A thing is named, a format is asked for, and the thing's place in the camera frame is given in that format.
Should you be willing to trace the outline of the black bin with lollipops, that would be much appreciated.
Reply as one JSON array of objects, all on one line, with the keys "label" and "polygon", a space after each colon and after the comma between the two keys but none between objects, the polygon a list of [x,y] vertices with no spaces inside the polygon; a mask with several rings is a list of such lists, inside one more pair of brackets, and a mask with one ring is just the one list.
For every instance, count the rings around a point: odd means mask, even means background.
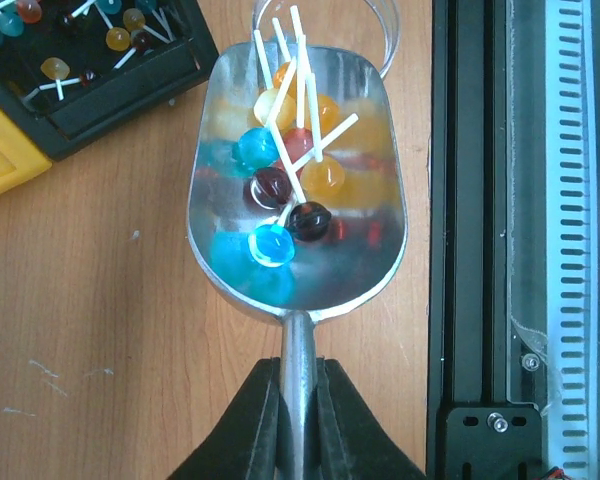
[{"label": "black bin with lollipops", "polygon": [[205,82],[219,57],[196,1],[159,1],[172,39],[151,38],[126,59],[106,44],[96,7],[75,19],[77,1],[43,1],[21,35],[0,31],[0,110],[47,157],[61,160],[157,104]]}]

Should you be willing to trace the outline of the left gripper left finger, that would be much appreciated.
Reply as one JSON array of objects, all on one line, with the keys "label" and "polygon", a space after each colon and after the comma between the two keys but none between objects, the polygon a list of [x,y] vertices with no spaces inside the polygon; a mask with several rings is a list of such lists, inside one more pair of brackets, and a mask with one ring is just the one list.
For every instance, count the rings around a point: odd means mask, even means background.
[{"label": "left gripper left finger", "polygon": [[207,438],[171,479],[272,479],[276,469],[280,359],[261,359]]}]

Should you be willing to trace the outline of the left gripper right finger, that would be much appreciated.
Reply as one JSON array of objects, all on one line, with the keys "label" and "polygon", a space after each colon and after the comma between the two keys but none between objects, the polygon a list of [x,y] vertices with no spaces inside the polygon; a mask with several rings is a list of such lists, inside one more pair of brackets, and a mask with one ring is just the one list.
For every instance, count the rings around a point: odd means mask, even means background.
[{"label": "left gripper right finger", "polygon": [[320,464],[325,479],[424,479],[334,359],[317,360]]}]

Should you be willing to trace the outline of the metal scoop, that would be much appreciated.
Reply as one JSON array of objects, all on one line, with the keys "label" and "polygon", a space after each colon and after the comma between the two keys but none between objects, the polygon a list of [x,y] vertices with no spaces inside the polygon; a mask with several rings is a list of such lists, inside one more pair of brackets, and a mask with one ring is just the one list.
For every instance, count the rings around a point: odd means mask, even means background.
[{"label": "metal scoop", "polygon": [[233,305],[283,329],[275,476],[325,479],[320,464],[314,331],[378,294],[397,271],[407,214],[388,96],[376,68],[360,55],[313,47],[320,92],[358,122],[326,151],[347,170],[324,238],[299,242],[279,267],[256,262],[249,234],[278,213],[252,200],[249,177],[232,156],[261,85],[255,47],[229,47],[214,66],[205,99],[189,194],[188,237],[210,282]]}]

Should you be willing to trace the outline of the yellow plastic bin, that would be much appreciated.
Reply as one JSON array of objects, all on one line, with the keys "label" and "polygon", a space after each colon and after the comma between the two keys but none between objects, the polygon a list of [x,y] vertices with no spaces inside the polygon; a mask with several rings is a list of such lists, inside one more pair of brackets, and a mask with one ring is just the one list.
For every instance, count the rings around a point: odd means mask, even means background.
[{"label": "yellow plastic bin", "polygon": [[52,161],[0,109],[0,194],[49,170]]}]

